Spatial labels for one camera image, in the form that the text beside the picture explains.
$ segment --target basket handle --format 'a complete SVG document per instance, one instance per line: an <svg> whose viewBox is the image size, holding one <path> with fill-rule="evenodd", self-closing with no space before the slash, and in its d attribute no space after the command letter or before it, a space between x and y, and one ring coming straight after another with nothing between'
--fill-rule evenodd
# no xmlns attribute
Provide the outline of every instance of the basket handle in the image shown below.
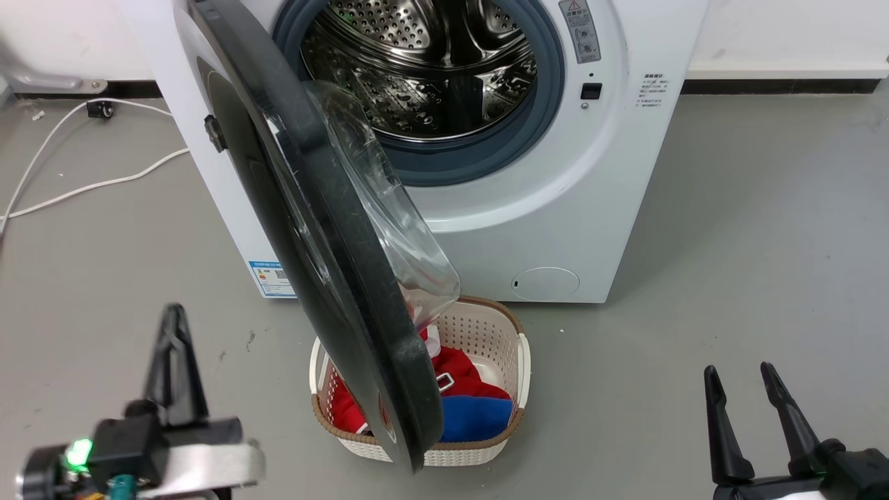
<svg viewBox="0 0 889 500"><path fill-rule="evenodd" d="M531 346L525 334L518 334L518 374L522 377L518 386L518 407L524 409L531 389Z"/></svg>
<svg viewBox="0 0 889 500"><path fill-rule="evenodd" d="M318 355L321 353L321 341L315 337L312 345L312 359L308 362L308 389L312 394L318 394Z"/></svg>

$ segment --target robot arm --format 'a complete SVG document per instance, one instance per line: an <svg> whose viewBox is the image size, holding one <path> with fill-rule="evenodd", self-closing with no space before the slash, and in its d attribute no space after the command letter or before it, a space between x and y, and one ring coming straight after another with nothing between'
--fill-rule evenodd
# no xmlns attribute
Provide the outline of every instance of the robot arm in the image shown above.
<svg viewBox="0 0 889 500"><path fill-rule="evenodd" d="M714 500L883 500L889 498L889 459L875 448L846 451L839 440L818 441L771 363L760 366L769 402L778 410L790 452L788 476L756 478L741 454L725 412L725 391L713 366L704 370Z"/></svg>
<svg viewBox="0 0 889 500"><path fill-rule="evenodd" d="M168 305L141 399L91 439L31 452L17 482L21 500L231 497L255 484L265 457L243 443L237 418L210 420L185 310Z"/></svg>

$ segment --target basket rim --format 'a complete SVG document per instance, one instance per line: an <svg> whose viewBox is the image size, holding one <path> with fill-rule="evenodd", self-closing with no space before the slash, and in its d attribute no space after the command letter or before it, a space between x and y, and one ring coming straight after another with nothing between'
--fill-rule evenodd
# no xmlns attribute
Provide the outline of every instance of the basket rim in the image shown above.
<svg viewBox="0 0 889 500"><path fill-rule="evenodd" d="M522 327L522 322L518 320L518 317L513 313L509 308L505 305L492 301L490 299L484 299L482 297L474 297L472 295L461 295L457 302L464 302L475 305L482 305L485 307L489 307L491 309L495 309L498 312L502 313L504 316L509 319L509 322L512 323L512 326L516 329L516 335L522 336L525 334L525 329ZM318 423L321 424L322 427L334 436L336 436L340 440L345 441L354 441L357 443L363 443L367 445L379 446L380 443L373 436L364 436L362 434L355 434L354 432L346 432L341 429L337 429L333 426L332 423L327 422L327 419L324 418L324 413L321 410L321 398L318 397L317 394L312 394L312 409L315 412L315 418ZM525 409L522 407L517 407L515 413L512 415L512 420L509 422L509 426L500 434L490 438L489 440L484 441L466 441L459 443L436 443L430 448L430 451L447 451L447 450L468 450L468 449L485 449L491 448L493 446L501 444L501 442L508 440L513 433L518 429L518 425L522 423L522 419L525 417Z"/></svg>

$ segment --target blue cloth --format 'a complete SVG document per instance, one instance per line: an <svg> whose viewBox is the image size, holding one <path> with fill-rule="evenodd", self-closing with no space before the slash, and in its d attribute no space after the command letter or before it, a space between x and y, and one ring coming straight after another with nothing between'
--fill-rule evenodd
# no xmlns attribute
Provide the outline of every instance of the blue cloth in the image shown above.
<svg viewBox="0 0 889 500"><path fill-rule="evenodd" d="M512 415L509 399L445 396L444 433L441 442L483 441L506 431Z"/></svg>

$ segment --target warning label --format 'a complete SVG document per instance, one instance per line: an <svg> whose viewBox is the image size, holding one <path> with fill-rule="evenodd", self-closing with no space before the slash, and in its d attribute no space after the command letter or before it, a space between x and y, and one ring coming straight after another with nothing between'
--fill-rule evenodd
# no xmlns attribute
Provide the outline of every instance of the warning label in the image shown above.
<svg viewBox="0 0 889 500"><path fill-rule="evenodd" d="M250 270L259 281L263 296L296 297L280 262L250 261Z"/></svg>
<svg viewBox="0 0 889 500"><path fill-rule="evenodd" d="M645 73L636 97L636 107L659 108L663 105L668 86L669 80L663 73Z"/></svg>
<svg viewBox="0 0 889 500"><path fill-rule="evenodd" d="M601 60L599 53L599 39L596 35L596 27L593 26L593 17L589 13L587 0L565 0L558 3L571 32L571 40L574 45L574 55L578 64Z"/></svg>

